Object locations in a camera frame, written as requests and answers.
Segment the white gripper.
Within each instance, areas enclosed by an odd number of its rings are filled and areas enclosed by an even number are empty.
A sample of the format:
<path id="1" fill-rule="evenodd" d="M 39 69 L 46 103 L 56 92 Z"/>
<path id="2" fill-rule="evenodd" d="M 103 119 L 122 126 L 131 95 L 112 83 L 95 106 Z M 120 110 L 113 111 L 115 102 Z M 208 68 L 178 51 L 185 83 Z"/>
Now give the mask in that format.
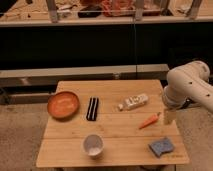
<path id="1" fill-rule="evenodd" d="M 164 124 L 171 125 L 176 119 L 176 111 L 183 105 L 183 96 L 171 87 L 165 87 L 162 94 L 163 103 L 169 108 L 164 110 Z"/>

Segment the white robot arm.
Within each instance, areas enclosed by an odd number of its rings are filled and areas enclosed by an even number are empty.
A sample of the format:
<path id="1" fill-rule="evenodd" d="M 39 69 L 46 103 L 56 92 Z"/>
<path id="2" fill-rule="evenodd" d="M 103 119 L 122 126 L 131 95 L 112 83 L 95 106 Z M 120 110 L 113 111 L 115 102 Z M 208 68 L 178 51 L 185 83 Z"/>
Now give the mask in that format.
<path id="1" fill-rule="evenodd" d="M 170 125 L 186 99 L 197 102 L 213 113 L 213 85 L 209 84 L 210 69 L 205 62 L 193 61 L 168 71 L 168 85 L 164 87 L 162 101 L 164 124 Z"/>

